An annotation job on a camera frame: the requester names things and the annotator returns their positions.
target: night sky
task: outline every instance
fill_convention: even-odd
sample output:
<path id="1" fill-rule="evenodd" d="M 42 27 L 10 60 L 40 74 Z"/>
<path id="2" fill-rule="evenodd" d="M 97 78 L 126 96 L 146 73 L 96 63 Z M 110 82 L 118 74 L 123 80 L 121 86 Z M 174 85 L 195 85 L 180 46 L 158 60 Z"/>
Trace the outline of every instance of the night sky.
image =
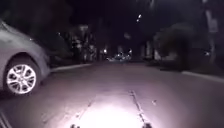
<path id="1" fill-rule="evenodd" d="M 1 17 L 29 35 L 61 31 L 78 24 L 100 23 L 109 45 L 139 46 L 161 28 L 200 19 L 200 0 L 1 0 Z M 124 33 L 131 36 L 124 38 Z"/>

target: sidewalk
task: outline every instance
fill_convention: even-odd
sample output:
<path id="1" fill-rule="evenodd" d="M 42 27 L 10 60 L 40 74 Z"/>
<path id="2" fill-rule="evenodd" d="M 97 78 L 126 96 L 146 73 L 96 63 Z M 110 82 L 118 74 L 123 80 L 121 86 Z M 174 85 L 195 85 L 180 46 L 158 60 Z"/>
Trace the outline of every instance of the sidewalk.
<path id="1" fill-rule="evenodd" d="M 86 67 L 86 66 L 90 66 L 90 65 L 91 64 L 77 64 L 77 65 L 61 66 L 61 67 L 51 69 L 51 72 L 69 70 L 69 69 L 74 69 L 74 68 L 81 68 L 81 67 Z"/>
<path id="2" fill-rule="evenodd" d="M 213 64 L 204 64 L 201 67 L 183 71 L 182 74 L 224 83 L 224 70 Z"/>

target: road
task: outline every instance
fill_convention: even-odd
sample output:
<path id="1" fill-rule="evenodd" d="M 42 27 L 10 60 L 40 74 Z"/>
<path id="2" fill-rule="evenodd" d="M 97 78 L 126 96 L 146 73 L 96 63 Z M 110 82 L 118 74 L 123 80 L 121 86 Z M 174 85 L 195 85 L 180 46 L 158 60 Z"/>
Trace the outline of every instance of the road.
<path id="1" fill-rule="evenodd" d="M 55 72 L 29 96 L 1 97 L 0 109 L 13 128 L 141 127 L 130 91 L 154 128 L 224 127 L 223 84 L 137 63 Z"/>

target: car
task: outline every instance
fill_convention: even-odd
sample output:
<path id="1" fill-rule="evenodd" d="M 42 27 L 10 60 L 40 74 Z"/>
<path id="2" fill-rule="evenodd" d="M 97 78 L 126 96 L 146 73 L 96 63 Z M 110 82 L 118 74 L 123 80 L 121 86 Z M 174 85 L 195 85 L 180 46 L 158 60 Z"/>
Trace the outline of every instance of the car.
<path id="1" fill-rule="evenodd" d="M 48 56 L 32 38 L 0 21 L 0 90 L 29 94 L 50 73 L 47 63 Z"/>

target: car wheel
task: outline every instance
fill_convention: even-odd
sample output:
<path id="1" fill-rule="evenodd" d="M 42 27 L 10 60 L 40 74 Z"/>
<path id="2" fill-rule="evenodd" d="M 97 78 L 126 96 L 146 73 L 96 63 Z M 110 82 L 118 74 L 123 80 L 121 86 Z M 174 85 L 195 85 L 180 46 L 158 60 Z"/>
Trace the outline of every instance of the car wheel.
<path id="1" fill-rule="evenodd" d="M 13 95 L 32 92 L 40 83 L 40 71 L 29 58 L 15 58 L 7 65 L 4 74 L 4 89 Z"/>

